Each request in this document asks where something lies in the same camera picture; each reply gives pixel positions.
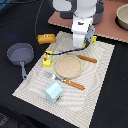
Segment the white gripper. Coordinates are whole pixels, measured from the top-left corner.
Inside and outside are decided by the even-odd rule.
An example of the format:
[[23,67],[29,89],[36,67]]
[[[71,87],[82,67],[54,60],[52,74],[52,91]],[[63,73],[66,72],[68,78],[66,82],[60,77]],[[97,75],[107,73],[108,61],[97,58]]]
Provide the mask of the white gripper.
[[92,25],[93,18],[79,18],[73,17],[73,24],[71,31],[73,32],[73,45],[76,48],[81,48],[83,44],[89,44],[95,32],[95,28]]

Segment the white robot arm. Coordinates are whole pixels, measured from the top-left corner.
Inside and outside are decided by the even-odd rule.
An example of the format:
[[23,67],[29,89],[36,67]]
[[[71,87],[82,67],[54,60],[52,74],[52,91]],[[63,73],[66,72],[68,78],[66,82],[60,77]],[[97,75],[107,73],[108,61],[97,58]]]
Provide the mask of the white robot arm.
[[93,24],[97,0],[53,0],[52,6],[58,12],[72,12],[73,45],[83,46],[84,39]]

